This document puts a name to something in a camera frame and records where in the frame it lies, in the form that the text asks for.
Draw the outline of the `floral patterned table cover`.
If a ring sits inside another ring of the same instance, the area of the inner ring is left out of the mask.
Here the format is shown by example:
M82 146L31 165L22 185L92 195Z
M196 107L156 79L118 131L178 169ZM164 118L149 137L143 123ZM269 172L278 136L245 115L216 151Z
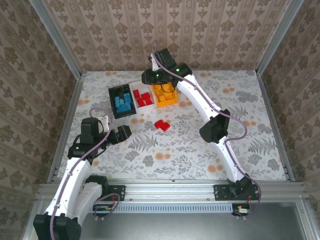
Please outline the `floral patterned table cover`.
M285 171L275 142L264 99L253 70L198 70L194 75L206 94L220 108L244 123L231 120L228 136L244 171L254 180L284 181ZM81 121L100 117L98 108L111 113L109 88L141 81L139 71L92 71L86 74L69 131L67 147L81 132ZM154 123L170 124L167 131ZM216 146L199 133L204 121L184 94L178 102L114 119L113 127L127 125L128 140L110 146L97 157L90 175L113 179L224 180L223 158Z

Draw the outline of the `black plastic container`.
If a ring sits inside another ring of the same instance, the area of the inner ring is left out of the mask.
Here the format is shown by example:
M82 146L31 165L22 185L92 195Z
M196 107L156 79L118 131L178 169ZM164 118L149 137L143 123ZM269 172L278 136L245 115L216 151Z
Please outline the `black plastic container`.
M109 93L109 98L110 98L110 105L111 105L111 109L113 112L113 115L115 117L115 119L119 119L119 118L123 118L123 117L127 117L127 116L131 116L136 114L136 108L133 104L133 98L132 98L132 94L130 91L130 87L129 84L124 84L121 86L116 86L116 87L112 87L108 89L108 93ZM119 97L120 99L124 99L124 93L129 93L130 97L131 97L131 108L132 108L132 112L131 114L118 114L116 113L116 106L115 106L115 97Z

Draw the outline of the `long aluminium mounting rail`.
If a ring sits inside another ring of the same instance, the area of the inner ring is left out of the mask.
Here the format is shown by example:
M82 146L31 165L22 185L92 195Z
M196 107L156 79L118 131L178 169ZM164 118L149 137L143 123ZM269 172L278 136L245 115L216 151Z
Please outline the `long aluminium mounting rail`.
M124 203L213 203L214 186L225 180L109 179L110 185L124 185ZM288 180L262 180L261 203L307 201L304 184Z

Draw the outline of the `yellow plastic container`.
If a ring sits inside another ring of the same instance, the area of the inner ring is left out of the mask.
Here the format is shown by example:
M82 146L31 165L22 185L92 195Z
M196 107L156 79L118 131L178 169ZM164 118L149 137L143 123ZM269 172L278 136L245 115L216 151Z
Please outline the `yellow plastic container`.
M151 86L158 108L165 107L165 106L168 106L168 105L173 105L173 104L176 104L178 102L178 93L177 93L176 89L174 88L174 86L171 83L165 83L165 84L171 85L171 93L173 93L174 99L166 100L164 102L159 102L159 98L158 98L159 95L156 94L155 89L154 89L154 85Z

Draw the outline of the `grey metal sheet panel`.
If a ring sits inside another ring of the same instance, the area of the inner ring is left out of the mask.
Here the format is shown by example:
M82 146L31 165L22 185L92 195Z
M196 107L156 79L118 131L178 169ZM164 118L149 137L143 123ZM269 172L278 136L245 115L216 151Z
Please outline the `grey metal sheet panel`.
M248 218L218 213L88 215L77 240L307 240L292 203L263 203Z

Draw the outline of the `aluminium frame post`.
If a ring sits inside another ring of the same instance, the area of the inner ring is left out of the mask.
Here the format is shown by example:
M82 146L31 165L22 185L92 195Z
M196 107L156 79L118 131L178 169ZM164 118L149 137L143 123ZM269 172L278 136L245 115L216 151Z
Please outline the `aluminium frame post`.
M304 0L290 0L277 27L274 30L270 41L268 42L256 68L255 72L258 76L267 68L272 57L275 55L277 48L286 35L290 25L292 24L296 14L300 10Z
M54 19L51 17L47 7L45 6L44 0L29 0L40 20L42 21L45 29L49 33L53 42L55 43L58 51L65 60L68 68L72 72L74 78L79 80L82 76L82 70L76 62L75 58L72 55L70 48L67 46L67 43L63 39L61 31L58 29L57 25L54 22Z

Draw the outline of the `white plastic container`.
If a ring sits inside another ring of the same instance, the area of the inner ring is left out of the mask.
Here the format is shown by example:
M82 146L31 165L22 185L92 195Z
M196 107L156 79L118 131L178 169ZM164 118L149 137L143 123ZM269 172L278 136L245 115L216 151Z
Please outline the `white plastic container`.
M129 83L129 88L130 88L130 92L133 98L133 104L137 114L140 114L146 111L151 111L156 108L154 94L150 85L143 84L141 81L136 81L136 82ZM148 93L150 95L151 104L147 104L146 101L143 100L145 105L140 106L137 101L138 98L135 97L135 91L138 91L140 98L142 94Z

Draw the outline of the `aluminium table side rail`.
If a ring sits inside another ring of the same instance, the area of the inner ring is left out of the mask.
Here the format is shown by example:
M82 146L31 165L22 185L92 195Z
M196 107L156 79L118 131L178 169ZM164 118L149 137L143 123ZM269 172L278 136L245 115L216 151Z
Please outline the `aluminium table side rail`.
M70 129L72 126L73 118L77 109L78 101L83 89L83 84L86 78L87 72L83 72L81 77L76 81L74 90L70 99L70 103L68 106L68 110L65 115L65 120L63 124L63 128L60 134L60 138L57 144L57 148L54 154L54 158L52 161L52 165L50 168L50 172L47 178L47 183L50 184L55 181L57 171L59 170L60 163L63 159L64 151L66 148L66 144L68 141L68 136L70 133Z
M290 165L290 161L277 125L277 121L272 109L272 105L270 103L269 97L268 97L268 93L266 91L264 82L263 82L263 78L261 75L257 76L257 80L258 80L258 84L261 90L261 95L263 97L264 100L264 104L265 104L265 108L266 108L266 112L270 121L270 126L272 128L273 131L273 135L274 135L274 139L275 139L275 143L278 149L278 153L280 156L280 160L282 162L282 166L286 175L286 178L291 181L291 182L295 182L295 176L292 170L292 167Z

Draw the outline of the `small circuit board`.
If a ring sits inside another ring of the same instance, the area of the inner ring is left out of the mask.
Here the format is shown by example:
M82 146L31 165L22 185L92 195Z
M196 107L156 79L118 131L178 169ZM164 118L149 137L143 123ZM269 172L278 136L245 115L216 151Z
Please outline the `small circuit board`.
M252 212L251 205L245 204L232 204L232 215L236 217L245 217Z
M105 218L113 209L112 204L96 204L92 207L93 214L98 218Z

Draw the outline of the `aluminium lower frame bar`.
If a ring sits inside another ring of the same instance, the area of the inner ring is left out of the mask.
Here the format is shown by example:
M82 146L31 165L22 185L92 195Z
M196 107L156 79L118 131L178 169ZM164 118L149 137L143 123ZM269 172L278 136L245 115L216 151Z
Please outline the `aluminium lower frame bar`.
M296 208L306 240L320 240L320 229L310 203L301 199L296 202Z
M22 240L39 240L33 223L36 215L43 214L47 206L48 206L48 203L44 201L36 201L33 204L33 208L30 212L30 216L29 216L24 234L22 236Z

